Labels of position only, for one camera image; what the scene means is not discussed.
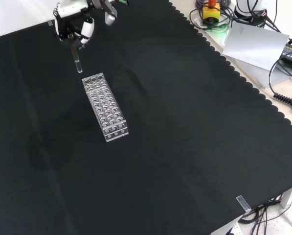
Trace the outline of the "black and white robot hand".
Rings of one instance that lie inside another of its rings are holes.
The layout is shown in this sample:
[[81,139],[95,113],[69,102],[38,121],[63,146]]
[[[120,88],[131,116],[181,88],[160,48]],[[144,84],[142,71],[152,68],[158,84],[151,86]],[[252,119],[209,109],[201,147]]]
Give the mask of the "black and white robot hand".
[[53,15],[60,41],[68,41],[77,49],[84,47],[95,28],[91,10],[102,10],[106,25],[112,25],[117,19],[117,10],[111,0],[64,0],[57,3]]

